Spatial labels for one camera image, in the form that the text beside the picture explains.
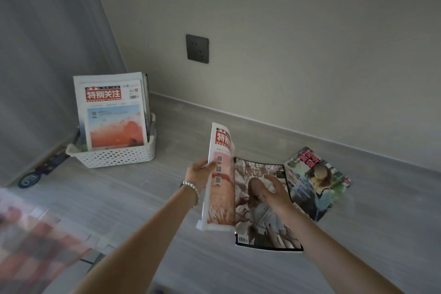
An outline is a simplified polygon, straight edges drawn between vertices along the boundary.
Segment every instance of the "forearm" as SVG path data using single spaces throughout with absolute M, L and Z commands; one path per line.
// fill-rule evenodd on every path
M 168 246 L 195 202 L 195 192 L 181 187 L 146 224 L 92 269 L 75 293 L 146 293 Z
M 402 293 L 294 207 L 282 219 L 337 294 Z

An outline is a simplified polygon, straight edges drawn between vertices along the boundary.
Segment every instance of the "wall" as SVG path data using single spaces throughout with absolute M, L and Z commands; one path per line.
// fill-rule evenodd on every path
M 0 186 L 78 126 L 72 76 L 126 72 L 100 0 L 0 0 Z
M 437 170 L 440 3 L 103 0 L 152 91 Z M 188 33 L 209 38 L 208 65 L 187 60 Z

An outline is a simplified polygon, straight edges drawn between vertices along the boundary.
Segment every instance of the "person's left arm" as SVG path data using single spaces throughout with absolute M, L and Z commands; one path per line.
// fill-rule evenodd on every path
M 185 181 L 202 191 L 216 167 L 207 159 L 187 169 Z M 170 200 L 120 247 L 93 268 L 73 292 L 145 294 L 185 215 L 196 203 L 196 193 L 183 185 Z

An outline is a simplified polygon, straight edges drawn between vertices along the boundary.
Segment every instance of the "barcode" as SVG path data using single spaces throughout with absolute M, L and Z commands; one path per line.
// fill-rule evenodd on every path
M 248 244 L 248 239 L 246 237 L 242 237 L 242 236 L 237 236 L 237 241 L 239 243 L 245 243 Z

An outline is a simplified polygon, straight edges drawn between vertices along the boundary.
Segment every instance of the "magazine cover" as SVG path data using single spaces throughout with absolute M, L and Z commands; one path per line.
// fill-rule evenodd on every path
M 236 244 L 276 251 L 303 251 L 293 232 L 271 211 L 253 186 L 261 181 L 274 191 L 278 179 L 288 192 L 283 165 L 234 160 Z
M 218 166 L 208 178 L 198 229 L 234 230 L 233 149 L 229 130 L 213 122 L 208 162 L 215 160 Z
M 285 171 L 292 201 L 316 222 L 351 184 L 343 173 L 308 147 L 285 163 Z
M 80 139 L 82 144 L 82 151 L 88 151 L 87 141 L 86 141 L 86 133 L 85 133 L 85 119 L 86 112 L 83 108 L 83 96 L 84 96 L 84 84 L 91 83 L 108 83 L 108 82 L 120 82 L 120 81 L 128 81 L 128 80 L 139 80 L 143 83 L 141 88 L 142 102 L 143 102 L 143 110 L 144 110 L 144 121 L 146 124 L 146 134 L 147 136 L 150 134 L 150 102 L 148 95 L 148 84 L 147 84 L 147 75 L 143 75 L 141 72 L 136 73 L 122 73 L 122 74 L 111 74 L 111 75 L 87 75 L 87 76 L 74 76 L 74 86 L 75 86 L 75 95 L 77 99 L 77 107 L 78 107 L 78 119 L 79 119 L 79 127 L 80 127 Z
M 82 88 L 89 151 L 147 143 L 139 80 L 83 84 Z

